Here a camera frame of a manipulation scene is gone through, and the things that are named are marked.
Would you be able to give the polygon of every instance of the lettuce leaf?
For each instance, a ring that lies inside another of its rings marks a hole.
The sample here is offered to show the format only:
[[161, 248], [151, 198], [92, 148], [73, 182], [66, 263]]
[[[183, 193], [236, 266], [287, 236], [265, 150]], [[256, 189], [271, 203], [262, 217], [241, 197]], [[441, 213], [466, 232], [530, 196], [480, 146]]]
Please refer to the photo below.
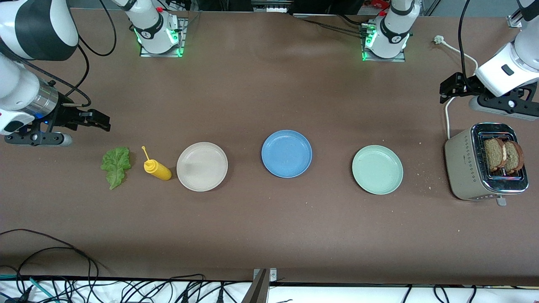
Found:
[[129, 148], [127, 147], [116, 147], [103, 156], [101, 169], [107, 171], [107, 181], [110, 184], [110, 189], [122, 183], [123, 178], [126, 176], [125, 170], [130, 168]]

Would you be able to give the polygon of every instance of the toaster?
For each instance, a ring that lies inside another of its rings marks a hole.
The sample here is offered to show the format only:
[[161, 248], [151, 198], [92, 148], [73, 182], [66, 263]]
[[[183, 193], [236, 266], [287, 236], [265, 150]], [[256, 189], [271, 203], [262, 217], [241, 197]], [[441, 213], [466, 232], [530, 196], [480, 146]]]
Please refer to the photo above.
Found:
[[518, 195], [528, 188], [525, 167], [513, 174], [503, 168], [490, 171], [484, 142], [492, 138], [518, 143], [512, 128], [490, 122], [477, 123], [445, 143], [447, 174], [457, 198], [468, 201], [496, 199], [499, 206], [506, 206], [504, 196]]

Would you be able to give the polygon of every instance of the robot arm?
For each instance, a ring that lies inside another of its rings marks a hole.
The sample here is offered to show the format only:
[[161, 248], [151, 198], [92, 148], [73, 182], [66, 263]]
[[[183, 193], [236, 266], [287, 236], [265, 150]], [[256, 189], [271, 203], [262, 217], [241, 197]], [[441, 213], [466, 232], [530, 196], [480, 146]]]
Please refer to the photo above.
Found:
[[406, 46], [410, 28], [419, 16], [420, 0], [393, 0], [385, 16], [375, 19], [376, 31], [365, 47], [381, 58], [393, 58]]
[[79, 35], [66, 0], [0, 3], [0, 43], [25, 59], [63, 61], [77, 49]]
[[[82, 111], [17, 61], [60, 61], [77, 48], [79, 35], [66, 0], [18, 0], [0, 3], [0, 134], [12, 144], [65, 146], [67, 134], [55, 126], [79, 125], [110, 130], [109, 117]], [[48, 125], [42, 132], [41, 124]]]
[[442, 82], [440, 103], [474, 95], [470, 106], [475, 110], [526, 120], [539, 118], [539, 104], [532, 102], [539, 80], [539, 0], [517, 2], [527, 21], [523, 30], [481, 65], [475, 76], [464, 79], [458, 72]]
[[126, 12], [135, 27], [139, 43], [148, 52], [161, 54], [178, 44], [172, 31], [177, 29], [176, 16], [159, 11], [151, 0], [112, 0]]

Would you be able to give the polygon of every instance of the toaster lever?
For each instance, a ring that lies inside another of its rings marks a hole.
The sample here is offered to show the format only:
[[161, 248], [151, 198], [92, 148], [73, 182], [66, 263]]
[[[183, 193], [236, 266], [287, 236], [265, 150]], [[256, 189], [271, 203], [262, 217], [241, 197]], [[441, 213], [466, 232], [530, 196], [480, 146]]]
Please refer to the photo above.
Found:
[[500, 196], [499, 198], [496, 198], [496, 203], [498, 204], [498, 206], [502, 206], [502, 207], [507, 206], [507, 201], [502, 196]]

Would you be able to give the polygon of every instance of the white cable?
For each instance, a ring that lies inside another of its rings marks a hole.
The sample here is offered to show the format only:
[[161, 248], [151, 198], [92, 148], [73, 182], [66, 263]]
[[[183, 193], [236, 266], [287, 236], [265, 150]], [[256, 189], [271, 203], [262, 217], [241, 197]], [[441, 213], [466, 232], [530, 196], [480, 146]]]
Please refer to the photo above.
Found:
[[451, 132], [450, 132], [450, 128], [449, 128], [449, 112], [447, 111], [447, 108], [449, 107], [449, 104], [451, 104], [451, 102], [455, 99], [456, 97], [452, 97], [451, 99], [449, 99], [449, 101], [447, 102], [447, 104], [445, 105], [445, 125], [446, 125], [446, 129], [447, 129], [447, 139], [451, 139]]
[[[435, 44], [442, 44], [442, 45], [445, 45], [447, 47], [449, 47], [449, 49], [457, 52], [460, 54], [460, 51], [457, 50], [456, 48], [454, 48], [453, 46], [450, 46], [447, 42], [444, 41], [444, 36], [440, 36], [440, 35], [437, 35], [434, 39], [432, 39], [434, 41]], [[470, 59], [471, 61], [473, 61], [473, 63], [475, 64], [475, 69], [474, 69], [474, 72], [472, 75], [475, 75], [475, 71], [479, 68], [479, 64], [477, 63], [477, 61], [472, 58], [471, 56], [469, 56], [468, 54], [464, 54], [464, 56], [468, 59]], [[447, 111], [447, 109], [449, 108], [449, 104], [451, 104], [451, 102], [455, 99], [456, 97], [452, 97], [451, 99], [449, 99], [449, 101], [447, 102], [447, 104], [445, 105], [445, 125], [446, 125], [446, 129], [447, 129], [447, 139], [451, 139], [451, 128], [450, 128], [450, 125], [449, 125], [449, 112]]]
[[[433, 41], [434, 41], [435, 44], [445, 45], [445, 46], [449, 47], [449, 49], [451, 49], [451, 50], [453, 50], [453, 51], [460, 54], [459, 50], [457, 50], [456, 48], [454, 48], [453, 46], [450, 46], [447, 42], [445, 42], [444, 36], [438, 35], [433, 39]], [[479, 64], [477, 63], [477, 61], [474, 58], [472, 58], [472, 56], [469, 56], [467, 53], [465, 53], [464, 56], [466, 58], [470, 59], [471, 61], [473, 61], [473, 63], [475, 64], [475, 69], [474, 69], [474, 73], [473, 73], [473, 74], [475, 74], [475, 71], [479, 68]]]

